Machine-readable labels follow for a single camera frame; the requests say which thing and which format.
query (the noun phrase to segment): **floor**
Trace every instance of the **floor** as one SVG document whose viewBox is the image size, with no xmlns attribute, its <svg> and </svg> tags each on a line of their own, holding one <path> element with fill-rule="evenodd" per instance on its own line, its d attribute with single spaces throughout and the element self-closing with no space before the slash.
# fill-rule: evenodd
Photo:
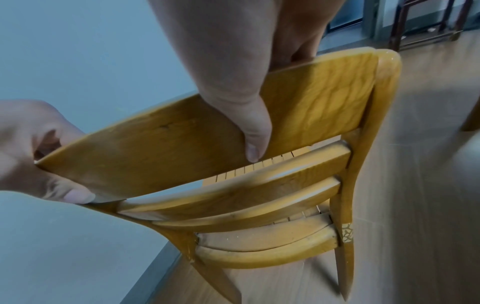
<svg viewBox="0 0 480 304">
<path fill-rule="evenodd" d="M 401 52 L 396 101 L 355 189 L 350 303 L 480 298 L 480 133 L 458 129 L 480 95 L 480 31 Z M 227 270 L 244 303 L 342 303 L 334 253 Z M 153 304 L 227 303 L 186 261 Z"/>
</svg>

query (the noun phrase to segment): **wooden furniture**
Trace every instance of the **wooden furniture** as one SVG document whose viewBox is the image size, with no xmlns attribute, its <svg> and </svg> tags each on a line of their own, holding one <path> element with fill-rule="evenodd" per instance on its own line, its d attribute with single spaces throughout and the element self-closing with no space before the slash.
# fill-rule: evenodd
<svg viewBox="0 0 480 304">
<path fill-rule="evenodd" d="M 86 207 L 161 233 L 232 303 L 241 293 L 222 268 L 274 266 L 332 249 L 346 300 L 355 182 L 400 69 L 397 53 L 360 48 L 269 73 L 260 94 L 273 134 L 258 164 L 245 159 L 238 128 L 198 95 L 86 135 L 37 164 L 104 202 Z M 192 191 L 132 198 L 200 179 L 205 186 Z M 320 213 L 328 205 L 330 213 Z"/>
<path fill-rule="evenodd" d="M 462 131 L 476 131 L 480 129 L 480 97 L 461 126 Z"/>
<path fill-rule="evenodd" d="M 411 35 L 410 33 L 405 33 L 405 24 L 407 22 L 407 15 L 409 14 L 410 8 L 412 6 L 423 3 L 425 1 L 427 0 L 399 0 L 399 3 L 396 8 L 396 12 L 395 12 L 395 20 L 393 22 L 393 27 L 391 29 L 390 41 L 388 43 L 389 49 L 398 52 L 401 47 L 412 46 L 419 43 L 438 40 L 445 37 L 450 37 L 450 40 L 455 41 L 460 37 L 460 33 L 463 31 L 465 22 L 467 21 L 470 8 L 472 7 L 473 0 L 465 0 L 465 3 L 461 8 L 460 14 L 451 31 L 444 33 L 448 25 L 450 14 L 452 13 L 452 9 L 454 7 L 455 0 L 448 0 L 447 7 L 445 9 L 442 20 L 440 22 L 432 24 L 428 27 L 423 27 L 421 29 L 415 29 L 415 32 L 418 33 L 421 30 L 426 30 L 427 28 L 433 28 L 438 26 L 437 35 L 401 45 L 402 36 Z"/>
</svg>

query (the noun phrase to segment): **gray wall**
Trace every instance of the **gray wall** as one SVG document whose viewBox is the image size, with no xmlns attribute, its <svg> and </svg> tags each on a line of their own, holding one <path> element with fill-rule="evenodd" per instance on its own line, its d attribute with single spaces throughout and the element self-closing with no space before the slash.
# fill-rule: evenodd
<svg viewBox="0 0 480 304">
<path fill-rule="evenodd" d="M 90 132 L 194 89 L 145 0 L 1 4 L 2 99 L 46 100 Z M 16 193 L 0 208 L 1 303 L 118 304 L 167 242 Z"/>
</svg>

